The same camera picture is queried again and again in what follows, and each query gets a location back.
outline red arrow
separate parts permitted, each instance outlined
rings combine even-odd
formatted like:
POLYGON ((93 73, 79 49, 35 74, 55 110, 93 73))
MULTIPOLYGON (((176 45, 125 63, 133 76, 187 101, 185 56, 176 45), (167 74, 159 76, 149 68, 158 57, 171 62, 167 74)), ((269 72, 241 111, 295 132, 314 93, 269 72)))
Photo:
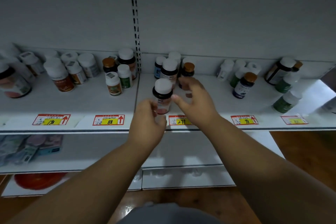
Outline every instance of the red arrow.
POLYGON ((64 122, 68 119, 67 116, 65 116, 63 119, 62 119, 62 124, 64 124, 64 122))
POLYGON ((122 120, 123 120, 123 116, 120 116, 120 117, 118 118, 118 120, 120 120, 119 124, 121 124, 121 122, 122 122, 122 120))

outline hand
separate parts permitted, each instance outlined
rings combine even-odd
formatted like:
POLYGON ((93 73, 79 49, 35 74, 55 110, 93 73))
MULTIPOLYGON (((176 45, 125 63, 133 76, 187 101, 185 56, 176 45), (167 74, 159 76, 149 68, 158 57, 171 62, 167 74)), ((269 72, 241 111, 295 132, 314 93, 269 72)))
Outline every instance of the hand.
POLYGON ((172 95, 172 100, 179 106, 192 124, 202 129, 201 127, 207 126, 214 118, 219 117, 209 93, 198 80, 192 77, 180 77, 179 81, 182 89, 192 91, 192 103, 188 104, 175 94, 172 95))
POLYGON ((159 144, 165 132, 167 120, 165 115, 160 115, 158 122, 155 122, 156 113, 154 111, 157 107, 157 104, 150 99, 141 101, 137 105, 127 142, 150 151, 159 144))

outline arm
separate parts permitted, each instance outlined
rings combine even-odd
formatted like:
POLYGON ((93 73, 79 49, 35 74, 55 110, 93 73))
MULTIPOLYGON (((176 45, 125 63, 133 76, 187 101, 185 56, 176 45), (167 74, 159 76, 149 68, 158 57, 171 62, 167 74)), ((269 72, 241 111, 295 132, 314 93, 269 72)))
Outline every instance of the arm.
POLYGON ((336 223, 334 191, 222 118, 199 81, 180 78, 180 82, 192 91, 192 103, 177 95, 173 101, 211 141, 263 224, 336 223))
POLYGON ((149 100, 141 102, 125 144, 41 197, 7 224, 107 223, 166 129, 165 116, 158 123, 154 121, 155 108, 149 100))

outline yellow price sticker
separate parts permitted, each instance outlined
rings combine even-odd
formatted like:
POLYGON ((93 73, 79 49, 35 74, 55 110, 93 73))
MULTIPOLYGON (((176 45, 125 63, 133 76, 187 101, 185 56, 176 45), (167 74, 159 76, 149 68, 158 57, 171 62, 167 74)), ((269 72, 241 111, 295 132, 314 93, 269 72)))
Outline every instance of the yellow price sticker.
POLYGON ((118 124, 118 117, 115 117, 114 119, 113 118, 104 118, 102 121, 101 121, 101 124, 102 125, 117 125, 118 124))
POLYGON ((192 123, 186 117, 176 119, 176 124, 177 125, 192 125, 192 123))
POLYGON ((252 119, 239 119, 240 124, 254 124, 254 121, 252 119))
POLYGON ((300 118, 289 119, 289 122, 291 124, 305 124, 305 122, 300 118))
POLYGON ((44 119, 42 125, 59 125, 62 119, 44 119))

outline wooden floor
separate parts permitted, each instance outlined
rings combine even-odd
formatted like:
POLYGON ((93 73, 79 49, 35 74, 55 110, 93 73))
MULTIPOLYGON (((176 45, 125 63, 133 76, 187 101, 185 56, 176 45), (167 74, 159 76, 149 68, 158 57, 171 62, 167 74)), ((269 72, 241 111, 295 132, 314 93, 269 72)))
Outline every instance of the wooden floor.
MULTIPOLYGON (((271 132, 285 158, 336 191, 335 132, 271 132)), ((37 197, 0 198, 0 224, 27 207, 37 197)), ((226 224, 260 224, 236 187, 166 189, 127 192, 109 224, 145 202, 176 202, 201 209, 226 224)))

